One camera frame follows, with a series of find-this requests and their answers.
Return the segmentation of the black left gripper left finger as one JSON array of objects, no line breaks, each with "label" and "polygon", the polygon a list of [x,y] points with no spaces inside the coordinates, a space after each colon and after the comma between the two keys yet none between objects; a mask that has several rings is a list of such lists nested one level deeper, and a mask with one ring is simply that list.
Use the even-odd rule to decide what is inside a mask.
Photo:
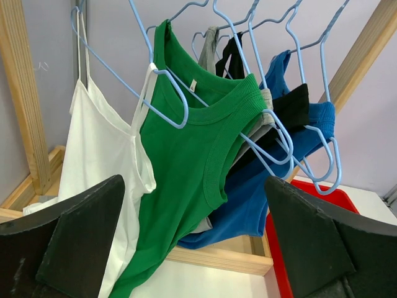
[{"label": "black left gripper left finger", "polygon": [[1,224],[1,297],[97,297],[125,193],[121,175]]}]

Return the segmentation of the light blue hanger of white top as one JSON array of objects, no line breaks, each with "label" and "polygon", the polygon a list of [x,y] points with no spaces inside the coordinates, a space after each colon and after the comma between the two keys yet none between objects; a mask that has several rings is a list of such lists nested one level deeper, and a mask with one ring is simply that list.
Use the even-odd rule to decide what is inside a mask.
[{"label": "light blue hanger of white top", "polygon": [[[76,6],[74,6],[71,10],[71,27],[73,32],[76,34],[76,36],[78,37],[78,45],[80,45],[80,41],[83,42],[83,45],[85,46],[85,49],[94,55],[94,57],[133,95],[135,95],[136,97],[138,97],[138,93],[135,92],[108,64],[105,63],[105,61],[88,45],[88,43],[81,37],[80,33],[78,33],[77,29],[76,29],[76,25],[79,24],[78,21],[74,22],[74,17],[76,16],[81,16],[84,10],[84,3],[85,1],[79,1],[79,4],[77,4]],[[143,28],[143,23],[139,17],[139,13],[136,9],[136,6],[134,4],[133,1],[129,1],[130,6],[132,8],[133,14],[135,16],[135,19],[140,27],[141,33],[144,37],[146,46],[148,47],[148,51],[149,51],[149,73],[154,73],[156,75],[164,75],[167,77],[167,79],[171,82],[172,86],[174,87],[174,89],[177,91],[183,107],[184,107],[184,115],[182,118],[182,122],[180,124],[172,121],[170,118],[166,117],[162,112],[160,112],[159,110],[157,110],[157,108],[155,108],[154,106],[152,106],[148,101],[144,100],[143,103],[149,107],[150,110],[152,110],[155,114],[157,114],[158,116],[160,116],[160,118],[162,118],[163,120],[165,120],[167,123],[171,124],[173,127],[177,128],[177,129],[183,129],[188,121],[189,118],[189,107],[188,107],[188,103],[187,103],[187,99],[184,96],[184,93],[182,92],[181,88],[179,87],[179,85],[177,84],[176,80],[174,79],[174,77],[172,76],[172,74],[168,71],[168,70],[159,70],[156,67],[151,68],[151,65],[153,65],[153,49],[151,46],[151,43],[149,41],[148,35],[145,31],[145,29]]]}]

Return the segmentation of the green tank top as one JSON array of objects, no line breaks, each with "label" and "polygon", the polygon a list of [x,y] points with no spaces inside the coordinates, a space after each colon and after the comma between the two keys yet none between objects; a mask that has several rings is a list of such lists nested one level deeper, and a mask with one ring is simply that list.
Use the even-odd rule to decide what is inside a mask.
[{"label": "green tank top", "polygon": [[112,289],[112,297],[129,297],[146,282],[177,242],[224,204],[231,165],[265,103],[253,74],[221,78],[203,69],[182,48],[164,21],[154,36],[154,63],[171,69],[184,84],[193,84],[181,101],[165,76],[156,81],[152,102],[182,129],[148,112],[141,142],[156,180],[156,189],[141,199],[136,252]]}]

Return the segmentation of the light blue hanger of green top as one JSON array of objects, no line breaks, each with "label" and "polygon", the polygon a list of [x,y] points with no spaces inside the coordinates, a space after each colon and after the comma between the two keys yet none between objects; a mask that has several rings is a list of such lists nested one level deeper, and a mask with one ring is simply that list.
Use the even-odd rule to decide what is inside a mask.
[{"label": "light blue hanger of green top", "polygon": [[[142,141],[157,169],[191,161],[205,174],[224,172],[232,164],[266,105],[253,74],[229,80],[202,69],[177,40],[170,20],[158,25],[153,63],[168,70],[187,99],[189,118],[177,129],[149,109],[141,126]],[[164,75],[156,75],[152,106],[180,124],[184,107]]]}]

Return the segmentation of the white camisole tank top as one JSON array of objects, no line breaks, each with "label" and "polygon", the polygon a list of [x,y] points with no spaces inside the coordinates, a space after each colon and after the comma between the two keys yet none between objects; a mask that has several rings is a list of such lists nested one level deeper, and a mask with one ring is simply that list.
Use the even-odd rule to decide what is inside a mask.
[{"label": "white camisole tank top", "polygon": [[24,207],[29,215],[73,197],[99,182],[119,174],[125,194],[113,237],[104,277],[97,297],[108,297],[115,282],[133,258],[139,237],[141,197],[156,189],[154,171],[141,142],[140,129],[149,111],[157,76],[150,63],[138,105],[130,124],[106,101],[90,76],[77,81],[71,107],[71,123],[58,196]]}]

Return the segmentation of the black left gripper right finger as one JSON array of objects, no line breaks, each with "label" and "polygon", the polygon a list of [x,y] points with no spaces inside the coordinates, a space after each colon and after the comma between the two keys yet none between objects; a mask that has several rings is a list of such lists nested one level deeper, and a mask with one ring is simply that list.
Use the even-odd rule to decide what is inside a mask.
[{"label": "black left gripper right finger", "polygon": [[294,297],[396,297],[396,226],[275,176],[264,189]]}]

